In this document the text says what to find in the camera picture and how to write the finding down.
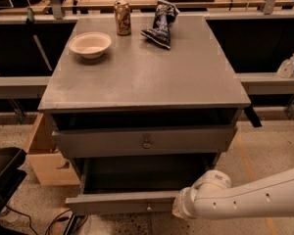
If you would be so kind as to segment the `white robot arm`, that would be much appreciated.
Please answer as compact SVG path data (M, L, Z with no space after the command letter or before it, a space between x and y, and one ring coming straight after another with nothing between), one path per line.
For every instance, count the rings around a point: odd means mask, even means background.
M237 187L223 172L209 170L179 191L172 214L183 219L294 217L294 168Z

